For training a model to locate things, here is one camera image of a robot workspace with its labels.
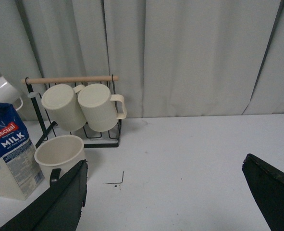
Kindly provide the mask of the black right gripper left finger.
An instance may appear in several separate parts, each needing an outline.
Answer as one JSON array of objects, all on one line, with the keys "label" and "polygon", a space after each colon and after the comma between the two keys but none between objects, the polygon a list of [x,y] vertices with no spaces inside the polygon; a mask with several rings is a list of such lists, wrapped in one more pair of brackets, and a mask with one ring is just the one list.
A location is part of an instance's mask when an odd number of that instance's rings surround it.
[{"label": "black right gripper left finger", "polygon": [[0,227],[0,231],[75,231],[87,195],[87,161],[80,160],[63,176],[55,168],[50,187]]}]

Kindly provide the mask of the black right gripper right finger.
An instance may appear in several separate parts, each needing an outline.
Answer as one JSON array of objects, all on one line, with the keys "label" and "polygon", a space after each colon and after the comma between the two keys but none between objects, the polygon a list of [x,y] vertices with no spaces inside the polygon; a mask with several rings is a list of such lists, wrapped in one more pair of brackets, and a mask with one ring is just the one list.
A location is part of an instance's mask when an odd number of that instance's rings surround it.
[{"label": "black right gripper right finger", "polygon": [[284,172],[253,154],[244,159],[242,171],[270,230],[284,231]]}]

